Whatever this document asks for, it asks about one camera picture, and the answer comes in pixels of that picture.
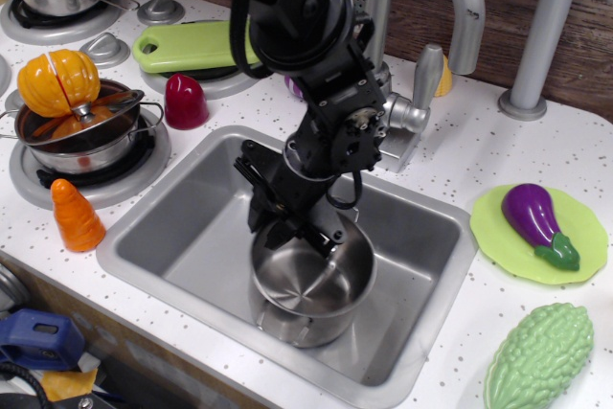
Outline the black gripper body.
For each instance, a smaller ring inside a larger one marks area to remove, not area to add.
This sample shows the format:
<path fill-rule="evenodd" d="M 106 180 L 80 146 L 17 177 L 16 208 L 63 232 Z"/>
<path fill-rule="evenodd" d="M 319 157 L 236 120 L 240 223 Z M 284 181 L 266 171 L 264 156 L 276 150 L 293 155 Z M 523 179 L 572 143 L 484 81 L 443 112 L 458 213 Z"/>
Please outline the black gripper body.
<path fill-rule="evenodd" d="M 252 185 L 253 191 L 271 194 L 276 214 L 273 220 L 299 224 L 301 230 L 294 238 L 305 240 L 324 257 L 334 246 L 346 242 L 346 227 L 325 199 L 333 178 L 304 178 L 288 165 L 282 153 L 251 139 L 244 141 L 240 150 L 235 168 Z M 263 238 L 264 247 L 265 232 L 273 220 L 256 232 Z"/>

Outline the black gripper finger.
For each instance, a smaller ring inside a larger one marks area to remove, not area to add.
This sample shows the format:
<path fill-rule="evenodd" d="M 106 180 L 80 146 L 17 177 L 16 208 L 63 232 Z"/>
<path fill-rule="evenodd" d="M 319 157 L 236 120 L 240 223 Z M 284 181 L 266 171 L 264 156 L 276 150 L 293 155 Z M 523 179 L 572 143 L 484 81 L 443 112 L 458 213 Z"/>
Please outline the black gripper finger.
<path fill-rule="evenodd" d="M 271 194 L 266 191 L 253 191 L 248 213 L 250 231 L 258 232 L 275 217 L 274 199 Z"/>
<path fill-rule="evenodd" d="M 301 230 L 301 226 L 291 220 L 275 219 L 265 232 L 265 247 L 276 250 L 292 240 Z"/>

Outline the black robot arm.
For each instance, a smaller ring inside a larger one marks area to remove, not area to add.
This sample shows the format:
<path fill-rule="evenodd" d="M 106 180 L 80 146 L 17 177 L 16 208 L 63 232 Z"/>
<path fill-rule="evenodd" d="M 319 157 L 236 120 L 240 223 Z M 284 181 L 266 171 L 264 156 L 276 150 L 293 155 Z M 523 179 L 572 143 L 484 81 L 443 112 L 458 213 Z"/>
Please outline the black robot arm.
<path fill-rule="evenodd" d="M 344 174 L 362 194 L 361 174 L 380 160 L 384 96 L 364 51 L 373 21 L 351 0 L 232 0 L 230 47 L 254 79 L 289 77 L 307 110 L 282 152 L 243 142 L 237 170 L 252 184 L 248 225 L 267 248 L 304 239 L 321 255 L 347 240 L 331 187 Z"/>

